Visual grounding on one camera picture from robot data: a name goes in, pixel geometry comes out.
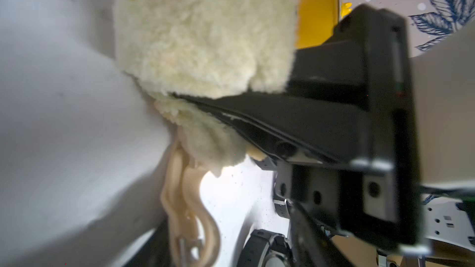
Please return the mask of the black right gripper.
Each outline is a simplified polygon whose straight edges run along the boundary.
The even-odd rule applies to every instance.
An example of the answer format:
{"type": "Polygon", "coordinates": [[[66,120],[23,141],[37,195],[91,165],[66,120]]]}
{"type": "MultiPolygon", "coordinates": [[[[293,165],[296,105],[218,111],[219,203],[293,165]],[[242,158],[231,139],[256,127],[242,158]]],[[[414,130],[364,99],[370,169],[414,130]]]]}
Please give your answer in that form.
{"type": "Polygon", "coordinates": [[[357,7],[300,49],[286,92],[178,95],[189,152],[221,168],[255,153],[293,164],[291,199],[379,249],[425,254],[406,22],[357,7]]]}

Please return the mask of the yellow green frog towel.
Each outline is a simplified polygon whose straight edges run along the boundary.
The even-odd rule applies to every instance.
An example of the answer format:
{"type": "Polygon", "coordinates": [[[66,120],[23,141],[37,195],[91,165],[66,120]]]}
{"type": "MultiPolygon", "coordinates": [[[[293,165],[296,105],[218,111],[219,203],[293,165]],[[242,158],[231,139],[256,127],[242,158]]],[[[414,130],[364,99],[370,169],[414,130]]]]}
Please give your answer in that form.
{"type": "Polygon", "coordinates": [[[221,174],[248,143],[185,101],[281,93],[294,62],[297,0],[115,0],[118,67],[181,128],[195,164],[221,174]]]}

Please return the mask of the cream strap analog watch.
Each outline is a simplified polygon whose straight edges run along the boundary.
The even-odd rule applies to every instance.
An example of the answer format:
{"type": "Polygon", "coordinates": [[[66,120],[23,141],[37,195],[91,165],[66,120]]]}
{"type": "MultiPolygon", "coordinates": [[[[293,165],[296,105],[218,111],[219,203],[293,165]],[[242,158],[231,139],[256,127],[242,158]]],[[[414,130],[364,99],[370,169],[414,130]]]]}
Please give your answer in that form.
{"type": "Polygon", "coordinates": [[[177,267],[235,267],[272,174],[252,158],[215,175],[199,166],[177,128],[169,151],[161,203],[168,218],[169,254],[177,267]]]}

